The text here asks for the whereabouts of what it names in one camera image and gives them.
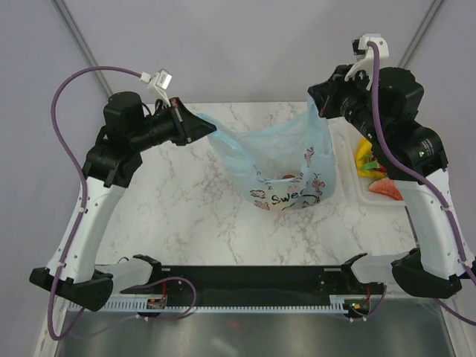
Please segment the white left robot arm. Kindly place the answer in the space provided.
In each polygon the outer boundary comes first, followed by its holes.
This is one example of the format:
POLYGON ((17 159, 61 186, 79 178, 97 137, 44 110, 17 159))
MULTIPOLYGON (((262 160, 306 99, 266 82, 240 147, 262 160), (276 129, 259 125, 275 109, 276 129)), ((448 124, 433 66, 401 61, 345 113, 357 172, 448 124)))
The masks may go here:
POLYGON ((154 293, 163 283, 160 262, 145 254, 125 263, 96 263, 112 213, 142 164, 142 152, 167 141, 185 146, 216 131, 177 97, 146 115, 139 94, 118 92, 108 99, 103 115, 105 124, 80 168, 76 211, 62 242, 48 264, 30 274, 33 285, 92 312, 113 294, 139 287, 154 293))

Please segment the yellow fake banana bunch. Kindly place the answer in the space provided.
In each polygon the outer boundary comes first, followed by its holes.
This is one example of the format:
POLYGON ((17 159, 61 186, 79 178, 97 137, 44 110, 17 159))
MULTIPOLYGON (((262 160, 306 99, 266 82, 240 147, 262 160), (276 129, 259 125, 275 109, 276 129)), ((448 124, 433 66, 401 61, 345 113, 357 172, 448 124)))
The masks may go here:
POLYGON ((362 138, 359 141, 358 148, 354 154, 354 162, 358 176, 371 179, 385 178, 387 176, 387 171, 383 166, 380 170, 363 170, 361 168, 365 163, 372 160, 377 160, 373 154, 373 145, 366 138, 362 138))

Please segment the light blue plastic bag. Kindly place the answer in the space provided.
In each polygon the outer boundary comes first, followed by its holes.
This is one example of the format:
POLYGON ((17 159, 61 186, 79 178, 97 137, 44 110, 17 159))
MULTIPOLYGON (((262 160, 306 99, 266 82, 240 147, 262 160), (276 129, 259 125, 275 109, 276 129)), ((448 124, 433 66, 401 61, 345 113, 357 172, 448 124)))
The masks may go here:
POLYGON ((336 159, 327 121, 313 99, 305 112, 265 129, 235 132, 210 115, 200 118, 239 194, 263 210, 297 210, 330 198, 336 187, 336 159), (294 173, 295 178, 282 179, 294 173))

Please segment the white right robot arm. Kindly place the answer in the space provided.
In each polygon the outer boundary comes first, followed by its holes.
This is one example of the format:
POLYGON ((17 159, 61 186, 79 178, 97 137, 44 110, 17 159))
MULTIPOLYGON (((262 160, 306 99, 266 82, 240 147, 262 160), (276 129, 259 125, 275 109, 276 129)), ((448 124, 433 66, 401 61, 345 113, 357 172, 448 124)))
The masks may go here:
POLYGON ((396 185, 413 226, 417 247, 394 256, 359 257, 340 275, 343 290, 357 293, 377 282, 370 264, 389 269, 388 282, 418 298, 448 299, 475 278, 475 256, 460 232, 449 190, 448 159, 440 136, 416 120, 425 90, 403 68, 387 67, 346 80, 348 65, 309 87, 325 119, 344 118, 372 145, 396 185))

